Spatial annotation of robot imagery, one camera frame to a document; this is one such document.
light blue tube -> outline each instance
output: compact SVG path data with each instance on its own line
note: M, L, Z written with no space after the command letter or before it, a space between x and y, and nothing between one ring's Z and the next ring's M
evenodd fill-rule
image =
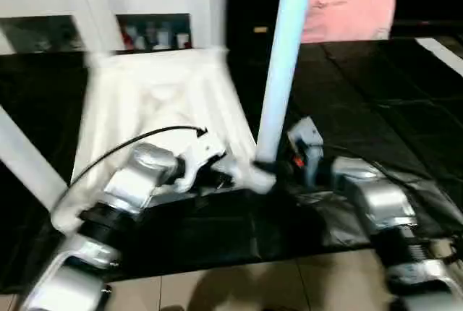
M309 0L280 0L256 159L275 161Z

beige floor tile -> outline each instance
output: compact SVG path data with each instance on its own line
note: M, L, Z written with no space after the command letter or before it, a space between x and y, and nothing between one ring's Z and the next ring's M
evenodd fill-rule
M387 310L391 295L373 251L313 256L298 262L312 311Z
M452 249L450 247L451 240L441 239L433 243L433 253L436 257L447 257L452 255ZM460 285L463 286L463 263L453 263L447 266L449 275Z
M163 276L161 309L308 310L295 262L263 263Z
M158 311L161 278L140 278L114 282L107 311Z
M13 306L14 295L0 295L0 311L8 311Z

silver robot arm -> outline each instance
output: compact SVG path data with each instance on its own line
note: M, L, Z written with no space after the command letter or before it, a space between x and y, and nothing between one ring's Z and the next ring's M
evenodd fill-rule
M197 172L225 152L222 142L211 133L201 135L179 156L147 143L136 145L95 205L80 214L82 225L60 244L16 310L102 310L111 290L91 271L118 265L124 241L138 216L146 208L194 196L188 191ZM214 163L212 169L229 174L234 184L256 191L266 192L274 183L273 175L244 167L230 155ZM250 173L257 175L258 182L249 178Z
M390 310L463 310L460 286L418 240L415 211L399 185L362 159L323 159L323 140L310 118L300 121L289 139L304 159L306 185L329 187L354 206L396 296Z

white cabinet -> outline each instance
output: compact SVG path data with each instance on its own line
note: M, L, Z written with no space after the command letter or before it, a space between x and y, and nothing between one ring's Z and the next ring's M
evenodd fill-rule
M0 0L0 54L101 47L86 0Z
M103 45L109 50L127 49L127 38L137 37L131 32L144 38L145 50L148 50L154 46L148 45L153 42L150 32L155 33L156 38L161 28L169 34L172 48L177 48L178 34L187 34L194 48L205 48L211 41L208 0L88 1Z
M210 0L0 0L0 54L205 48L210 10Z

black cable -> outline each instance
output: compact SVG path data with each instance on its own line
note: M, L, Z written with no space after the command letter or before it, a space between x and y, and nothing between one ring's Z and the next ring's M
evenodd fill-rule
M160 128L160 129L151 130L151 131L146 132L144 134L138 135L137 137L133 137L132 139L130 139L130 140L126 141L126 142L123 142L120 145L117 145L116 147L110 149L108 152L106 152L103 155L101 155L100 157L98 157L94 162L89 164L85 169L82 170L82 172L80 172L80 174L78 174L74 178L74 180L69 184L68 188L64 192L62 192L60 194L58 200L55 202L53 208L50 210L50 216L52 216L53 213L56 211L56 209L58 208L59 204L64 199L64 197L66 196L68 191L70 191L71 188L81 180L81 178L83 178L94 166L99 164L101 161L103 161L104 159L109 157L111 154L117 152L118 150L121 150L122 148L125 148L128 145L131 145L134 142L140 141L140 140L142 140L142 139L144 139L146 137L157 135L157 134L160 134L162 132L168 132L168 131L171 131L171 130L195 130L198 137L207 132L206 129L201 129L199 127L193 127L193 126L190 126L190 125L174 125L172 127L164 127L164 128Z

